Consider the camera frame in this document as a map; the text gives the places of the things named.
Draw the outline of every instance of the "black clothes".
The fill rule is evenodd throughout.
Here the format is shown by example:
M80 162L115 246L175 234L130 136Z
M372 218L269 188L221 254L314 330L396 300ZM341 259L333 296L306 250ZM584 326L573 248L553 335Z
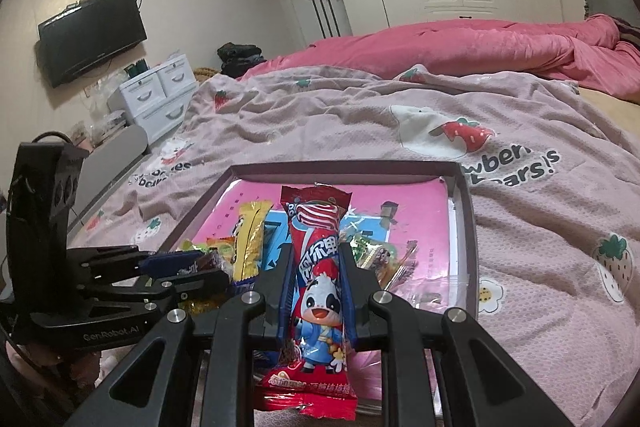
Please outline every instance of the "black clothes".
M218 49L218 57L222 60L221 73L231 78L239 78L255 65L266 62L262 50L253 44L228 42Z

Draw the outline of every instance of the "television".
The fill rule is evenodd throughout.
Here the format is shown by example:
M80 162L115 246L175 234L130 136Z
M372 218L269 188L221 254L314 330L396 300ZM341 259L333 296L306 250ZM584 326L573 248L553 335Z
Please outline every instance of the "television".
M38 25L38 64L58 87L146 40L136 0L88 0Z

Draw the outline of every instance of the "bed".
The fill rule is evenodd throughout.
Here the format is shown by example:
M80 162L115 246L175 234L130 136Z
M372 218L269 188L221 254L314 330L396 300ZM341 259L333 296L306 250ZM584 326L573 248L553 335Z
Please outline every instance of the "bed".
M324 39L260 64L243 79L268 71L331 64L388 80L418 63L431 73L453 76L523 71L574 80L580 87L640 102L640 50L626 37L627 31L626 23L604 14L578 23L417 23L371 35Z
M391 79L317 65L254 73L204 82L178 133L73 246L128 240L158 249L233 164L455 160L471 187L480 279L495 296L481 303L479 322L575 425L604 425L633 401L640 107L579 94L570 80L513 71L448 76L415 62ZM433 132L451 122L481 127L486 139L470 146ZM256 414L263 426L323 425L291 411ZM351 425L379 422L359 417Z

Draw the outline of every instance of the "red snack package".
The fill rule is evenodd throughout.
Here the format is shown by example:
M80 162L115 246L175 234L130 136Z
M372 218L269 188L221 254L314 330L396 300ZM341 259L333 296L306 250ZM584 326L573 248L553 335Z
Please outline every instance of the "red snack package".
M316 418L355 419L357 399L347 379L338 270L340 220L351 195L334 187L283 187L298 299L280 363L257 387L256 407L299 408Z

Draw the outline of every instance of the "pink duvet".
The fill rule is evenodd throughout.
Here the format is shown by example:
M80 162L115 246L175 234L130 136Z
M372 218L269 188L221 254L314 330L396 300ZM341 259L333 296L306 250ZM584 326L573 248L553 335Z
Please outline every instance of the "pink duvet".
M595 15L580 23L525 24L451 20L397 26L361 37L336 37L277 57L256 74L297 66L341 66L391 79L414 64L431 73L525 71L640 102L640 52L620 41L613 19Z

